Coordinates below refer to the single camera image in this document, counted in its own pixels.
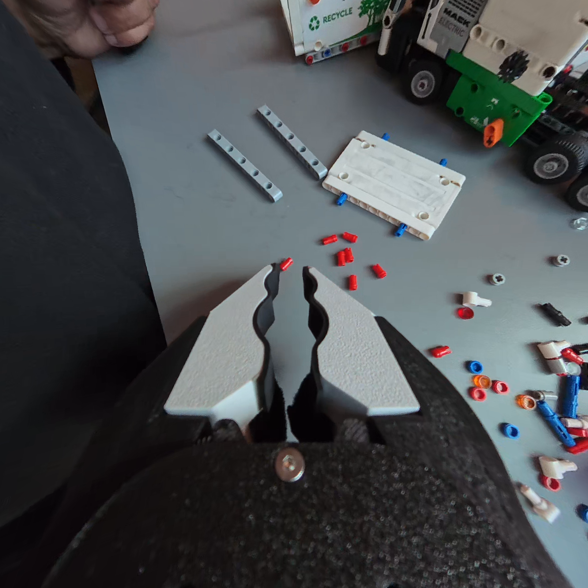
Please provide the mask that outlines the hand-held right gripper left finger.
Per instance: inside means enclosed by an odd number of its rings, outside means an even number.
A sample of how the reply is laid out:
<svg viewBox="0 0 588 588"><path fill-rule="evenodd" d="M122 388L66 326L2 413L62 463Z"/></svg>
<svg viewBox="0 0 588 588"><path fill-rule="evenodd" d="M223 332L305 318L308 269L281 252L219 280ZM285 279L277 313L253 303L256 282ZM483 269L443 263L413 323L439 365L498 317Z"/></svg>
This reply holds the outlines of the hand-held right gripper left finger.
<svg viewBox="0 0 588 588"><path fill-rule="evenodd" d="M282 440L282 392L266 334L275 321L276 264L210 311L164 404L165 413L232 420L254 442Z"/></svg>

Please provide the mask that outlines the person's left forearm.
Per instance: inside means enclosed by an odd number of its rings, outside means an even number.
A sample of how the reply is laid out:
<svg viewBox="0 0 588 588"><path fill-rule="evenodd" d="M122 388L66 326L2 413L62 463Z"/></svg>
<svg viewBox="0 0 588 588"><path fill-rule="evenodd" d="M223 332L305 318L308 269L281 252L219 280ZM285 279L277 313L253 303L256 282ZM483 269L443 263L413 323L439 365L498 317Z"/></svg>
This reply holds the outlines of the person's left forearm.
<svg viewBox="0 0 588 588"><path fill-rule="evenodd" d="M107 133L1 1L1 525L63 490L165 337Z"/></svg>

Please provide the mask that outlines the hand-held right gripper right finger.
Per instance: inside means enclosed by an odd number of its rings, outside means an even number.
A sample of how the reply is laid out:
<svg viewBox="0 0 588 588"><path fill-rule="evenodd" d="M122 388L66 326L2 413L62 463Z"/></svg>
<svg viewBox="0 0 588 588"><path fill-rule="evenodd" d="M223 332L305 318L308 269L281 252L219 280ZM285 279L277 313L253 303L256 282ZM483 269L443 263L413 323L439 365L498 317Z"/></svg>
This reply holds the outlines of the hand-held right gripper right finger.
<svg viewBox="0 0 588 588"><path fill-rule="evenodd" d="M303 269L316 408L335 425L416 414L420 403L376 316L316 268Z"/></svg>

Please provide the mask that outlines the white and green lego truck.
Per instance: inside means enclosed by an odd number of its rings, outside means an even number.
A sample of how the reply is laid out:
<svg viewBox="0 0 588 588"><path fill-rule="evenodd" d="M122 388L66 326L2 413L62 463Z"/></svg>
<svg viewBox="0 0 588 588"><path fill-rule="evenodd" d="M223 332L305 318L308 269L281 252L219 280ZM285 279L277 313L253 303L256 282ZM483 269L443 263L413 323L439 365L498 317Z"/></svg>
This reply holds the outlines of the white and green lego truck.
<svg viewBox="0 0 588 588"><path fill-rule="evenodd" d="M532 145L525 174L587 212L587 1L385 1L376 61L483 145Z"/></svg>

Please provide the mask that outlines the grey lego beam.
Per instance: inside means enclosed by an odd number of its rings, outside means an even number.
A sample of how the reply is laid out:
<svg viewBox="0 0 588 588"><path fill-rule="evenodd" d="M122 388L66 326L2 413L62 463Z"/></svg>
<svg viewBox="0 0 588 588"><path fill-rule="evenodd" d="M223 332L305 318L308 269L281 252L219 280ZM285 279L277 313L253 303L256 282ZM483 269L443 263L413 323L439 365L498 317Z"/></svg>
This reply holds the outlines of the grey lego beam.
<svg viewBox="0 0 588 588"><path fill-rule="evenodd" d="M327 175L327 167L323 165L314 153L303 143L296 134L275 114L274 110L263 105L257 113L276 136L289 150L307 167L316 180L323 180Z"/></svg>
<svg viewBox="0 0 588 588"><path fill-rule="evenodd" d="M261 192L272 202L277 202L283 197L283 193L259 168L246 158L229 140L220 132L213 129L207 135L214 144L228 159L250 180Z"/></svg>

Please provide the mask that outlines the white lego panel blue pins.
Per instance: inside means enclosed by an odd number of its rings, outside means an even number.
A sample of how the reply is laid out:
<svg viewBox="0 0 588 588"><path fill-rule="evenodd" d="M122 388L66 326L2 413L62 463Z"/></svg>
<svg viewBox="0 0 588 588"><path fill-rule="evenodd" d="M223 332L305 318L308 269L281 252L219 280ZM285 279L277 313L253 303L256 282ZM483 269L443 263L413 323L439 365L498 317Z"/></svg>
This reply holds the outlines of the white lego panel blue pins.
<svg viewBox="0 0 588 588"><path fill-rule="evenodd" d="M459 195L466 176L365 130L351 139L322 187L429 240Z"/></svg>

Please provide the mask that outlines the group of red lego pins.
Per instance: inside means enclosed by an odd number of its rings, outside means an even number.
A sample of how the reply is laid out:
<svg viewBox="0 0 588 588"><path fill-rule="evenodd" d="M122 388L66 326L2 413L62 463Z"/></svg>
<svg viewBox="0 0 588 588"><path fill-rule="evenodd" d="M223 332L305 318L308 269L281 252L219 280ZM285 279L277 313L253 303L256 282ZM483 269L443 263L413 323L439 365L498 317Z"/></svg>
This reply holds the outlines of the group of red lego pins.
<svg viewBox="0 0 588 588"><path fill-rule="evenodd" d="M351 244L356 244L358 241L358 235L354 233L350 233L348 231L342 232L340 234L334 233L328 235L320 240L320 243L323 246L328 246L334 243L337 243L339 240L344 241L347 243L347 246L342 247L334 254L334 263L337 267L345 267L346 265L352 264L355 262L355 257L353 254L353 250ZM386 270L378 263L372 264L369 267L372 274L377 279L384 279L387 277ZM346 287L349 291L354 292L358 289L358 277L355 274L350 274L346 277Z"/></svg>

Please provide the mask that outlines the person's left hand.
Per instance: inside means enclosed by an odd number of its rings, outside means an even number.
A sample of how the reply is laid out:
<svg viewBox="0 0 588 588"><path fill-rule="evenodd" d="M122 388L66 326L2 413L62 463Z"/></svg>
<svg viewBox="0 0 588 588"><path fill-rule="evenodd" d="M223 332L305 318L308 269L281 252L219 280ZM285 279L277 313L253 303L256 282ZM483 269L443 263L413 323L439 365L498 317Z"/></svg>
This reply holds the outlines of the person's left hand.
<svg viewBox="0 0 588 588"><path fill-rule="evenodd" d="M154 29L159 1L15 1L19 18L48 57L92 59L129 48Z"/></svg>

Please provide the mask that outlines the white lego garbage body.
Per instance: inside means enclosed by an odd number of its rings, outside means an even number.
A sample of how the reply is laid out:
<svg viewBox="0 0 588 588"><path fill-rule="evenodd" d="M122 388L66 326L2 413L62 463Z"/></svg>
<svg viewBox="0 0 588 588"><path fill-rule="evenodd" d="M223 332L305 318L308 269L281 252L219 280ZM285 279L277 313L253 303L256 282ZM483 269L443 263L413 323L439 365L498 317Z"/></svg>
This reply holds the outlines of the white lego garbage body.
<svg viewBox="0 0 588 588"><path fill-rule="evenodd" d="M311 65L377 43L389 1L281 1L296 56Z"/></svg>

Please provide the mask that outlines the pile of mixed lego pieces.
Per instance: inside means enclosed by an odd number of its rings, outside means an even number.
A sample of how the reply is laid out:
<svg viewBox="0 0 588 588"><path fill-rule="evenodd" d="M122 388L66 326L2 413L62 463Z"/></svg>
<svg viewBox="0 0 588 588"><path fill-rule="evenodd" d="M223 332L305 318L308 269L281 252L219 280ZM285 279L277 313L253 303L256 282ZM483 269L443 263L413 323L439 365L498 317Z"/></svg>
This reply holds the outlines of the pile of mixed lego pieces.
<svg viewBox="0 0 588 588"><path fill-rule="evenodd" d="M571 321L551 303L538 305L540 312L548 320L559 327L571 325ZM458 316L461 318L472 318L473 308L463 306L458 309ZM549 371L564 382L564 395L556 412L548 403L549 395L542 390L516 396L516 403L524 410L536 411L543 422L555 435L563 448L570 454L577 455L587 452L587 415L579 416L578 404L581 390L587 390L587 343L583 345L571 345L568 341L549 341L537 344L538 351ZM508 394L510 388L503 380L489 378L483 373L483 365L476 360L466 362L466 369L472 374L473 386L469 389L469 396L474 401L485 401L488 390L496 394ZM511 423L504 423L501 426L503 435L509 439L516 440L520 437L520 430ZM561 480L568 472L577 471L575 462L550 456L539 456L541 485L552 492L561 489ZM539 496L532 488L525 484L520 485L520 492L525 496L533 512L548 523L553 523L558 518L560 511L549 500Z"/></svg>

